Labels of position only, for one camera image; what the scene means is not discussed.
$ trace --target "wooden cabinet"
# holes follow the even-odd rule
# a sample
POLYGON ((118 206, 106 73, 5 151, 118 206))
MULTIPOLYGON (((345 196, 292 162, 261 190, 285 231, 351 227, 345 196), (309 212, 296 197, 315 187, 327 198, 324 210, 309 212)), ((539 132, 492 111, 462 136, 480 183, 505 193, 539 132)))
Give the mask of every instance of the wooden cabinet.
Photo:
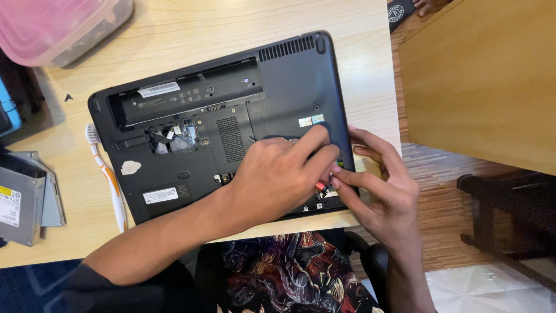
POLYGON ((556 174, 556 1, 455 0, 399 53, 412 143, 556 174))

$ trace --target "wooden table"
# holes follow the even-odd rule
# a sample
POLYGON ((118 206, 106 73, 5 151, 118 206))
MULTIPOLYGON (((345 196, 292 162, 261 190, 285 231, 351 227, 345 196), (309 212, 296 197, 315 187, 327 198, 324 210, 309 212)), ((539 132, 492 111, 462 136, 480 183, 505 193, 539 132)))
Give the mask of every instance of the wooden table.
MULTIPOLYGON (((110 190, 85 140, 95 91, 304 32, 327 30, 336 49, 348 122, 401 152, 385 0, 135 0, 131 20, 68 69, 36 69, 46 97, 42 129, 8 148, 39 152, 58 175, 68 224, 29 248, 10 243, 0 267, 83 258, 118 235, 110 190), (64 102, 66 94, 74 100, 64 102)), ((102 154, 108 162, 108 156, 102 154)), ((356 159, 358 171, 378 172, 356 159)), ((269 223, 230 238, 357 225, 349 211, 269 223)))

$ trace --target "white and orange toothbrush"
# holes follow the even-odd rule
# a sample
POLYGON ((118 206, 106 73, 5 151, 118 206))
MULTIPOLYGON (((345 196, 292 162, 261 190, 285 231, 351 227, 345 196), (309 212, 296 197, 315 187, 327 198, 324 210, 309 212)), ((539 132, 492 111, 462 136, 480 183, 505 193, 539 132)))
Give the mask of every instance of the white and orange toothbrush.
POLYGON ((89 144, 91 145, 91 151, 93 151, 95 161, 98 166, 101 167, 101 170, 110 185, 110 193, 112 194, 112 205, 114 206, 116 223, 118 223, 120 232, 123 233, 127 230, 126 207, 123 205, 123 199, 120 195, 120 188, 118 186, 116 175, 108 166, 106 166, 101 157, 98 155, 97 144, 101 143, 101 139, 98 136, 97 129, 93 124, 87 124, 85 127, 85 137, 87 137, 87 141, 89 141, 89 144))

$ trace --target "black laptop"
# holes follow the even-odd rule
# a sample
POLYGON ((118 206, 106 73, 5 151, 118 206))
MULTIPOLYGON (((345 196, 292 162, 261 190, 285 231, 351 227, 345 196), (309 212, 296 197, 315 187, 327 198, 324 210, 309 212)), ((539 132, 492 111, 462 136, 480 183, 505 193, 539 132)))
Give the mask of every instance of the black laptop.
MULTIPOLYGON (((88 107, 137 224, 232 181, 250 137, 299 138, 321 124, 340 147, 338 164, 355 170, 326 31, 110 87, 88 107)), ((283 218, 342 209, 332 190, 283 218)))

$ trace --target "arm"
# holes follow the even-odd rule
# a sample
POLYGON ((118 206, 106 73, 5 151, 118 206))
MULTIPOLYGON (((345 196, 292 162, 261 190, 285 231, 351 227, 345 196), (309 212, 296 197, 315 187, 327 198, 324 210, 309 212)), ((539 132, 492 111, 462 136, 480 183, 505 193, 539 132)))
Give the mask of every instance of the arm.
POLYGON ((254 143, 236 176, 194 204, 131 228, 83 260, 115 285, 133 285, 161 272, 183 253, 214 239, 271 222, 305 203, 326 178, 339 149, 313 126, 296 144, 272 138, 254 143), (307 161, 315 150, 318 152, 307 161), (277 193, 276 187, 288 190, 277 193))
POLYGON ((387 294, 392 312, 435 312, 422 265, 417 223, 419 186, 396 149, 368 131, 349 127, 354 153, 380 165, 383 179, 333 167, 332 186, 365 229, 388 250, 387 294), (376 201, 365 204, 349 185, 367 189, 376 201))

